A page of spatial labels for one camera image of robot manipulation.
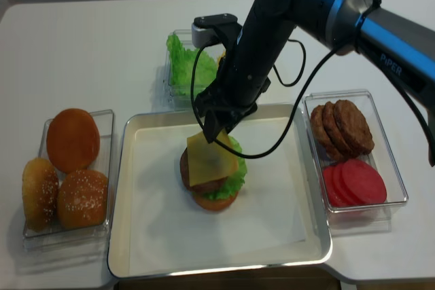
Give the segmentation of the blue silver robot arm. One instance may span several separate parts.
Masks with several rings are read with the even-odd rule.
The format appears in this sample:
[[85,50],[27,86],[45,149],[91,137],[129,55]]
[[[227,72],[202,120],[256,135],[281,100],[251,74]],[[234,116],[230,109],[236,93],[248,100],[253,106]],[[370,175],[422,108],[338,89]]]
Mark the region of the blue silver robot arm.
[[231,14],[200,16],[192,24],[196,47],[220,43],[226,49],[216,79],[194,102],[208,141],[256,110],[297,27],[339,55],[362,53],[434,112],[432,30],[383,9],[380,0],[254,0],[243,24]]

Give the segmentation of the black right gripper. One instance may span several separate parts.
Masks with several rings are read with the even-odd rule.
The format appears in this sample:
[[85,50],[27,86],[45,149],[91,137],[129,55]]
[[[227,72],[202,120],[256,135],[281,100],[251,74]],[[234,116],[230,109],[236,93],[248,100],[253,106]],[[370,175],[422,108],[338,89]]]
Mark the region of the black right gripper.
[[271,70],[271,32],[247,24],[226,49],[216,78],[200,92],[194,106],[204,119],[203,134],[214,142],[221,131],[231,133],[239,122],[257,109],[256,99],[268,88]]

